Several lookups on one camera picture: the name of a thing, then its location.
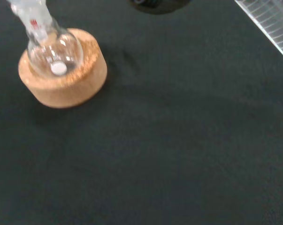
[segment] cork ring stand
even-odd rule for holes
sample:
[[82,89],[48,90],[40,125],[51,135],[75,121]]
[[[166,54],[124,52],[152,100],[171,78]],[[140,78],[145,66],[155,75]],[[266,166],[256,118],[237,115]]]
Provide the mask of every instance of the cork ring stand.
[[81,42],[84,61],[64,77],[46,78],[30,66],[27,51],[18,65],[22,82],[42,104],[51,108],[69,108],[92,98],[103,86],[107,65],[95,38],[84,30],[69,29]]

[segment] glass flask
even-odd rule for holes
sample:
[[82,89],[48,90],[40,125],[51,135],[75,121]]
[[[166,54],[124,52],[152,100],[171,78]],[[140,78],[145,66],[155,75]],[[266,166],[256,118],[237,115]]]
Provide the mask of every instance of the glass flask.
[[26,27],[27,47],[31,67],[46,77],[65,76],[83,61],[78,39],[59,27],[51,17],[46,0],[8,0],[11,9]]

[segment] flask neck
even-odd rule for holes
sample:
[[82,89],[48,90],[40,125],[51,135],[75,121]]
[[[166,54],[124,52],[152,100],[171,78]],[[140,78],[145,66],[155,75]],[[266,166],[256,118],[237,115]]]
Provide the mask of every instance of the flask neck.
[[46,4],[12,4],[11,8],[23,22],[31,42],[42,44],[58,33],[59,25],[51,17]]

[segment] black cloth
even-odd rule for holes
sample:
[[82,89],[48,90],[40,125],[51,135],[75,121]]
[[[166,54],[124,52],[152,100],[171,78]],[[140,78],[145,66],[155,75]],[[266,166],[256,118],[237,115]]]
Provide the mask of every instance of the black cloth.
[[283,225],[283,56],[233,0],[47,5],[95,36],[108,79],[79,107],[40,104],[0,0],[0,225]]

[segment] glassware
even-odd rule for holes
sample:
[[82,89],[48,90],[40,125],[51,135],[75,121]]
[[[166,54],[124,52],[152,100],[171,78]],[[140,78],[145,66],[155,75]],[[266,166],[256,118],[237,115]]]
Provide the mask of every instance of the glassware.
[[64,76],[81,65],[83,50],[80,42],[67,29],[59,27],[46,7],[46,0],[8,1],[26,27],[28,57],[31,67],[39,75]]
[[235,0],[283,55],[283,0]]

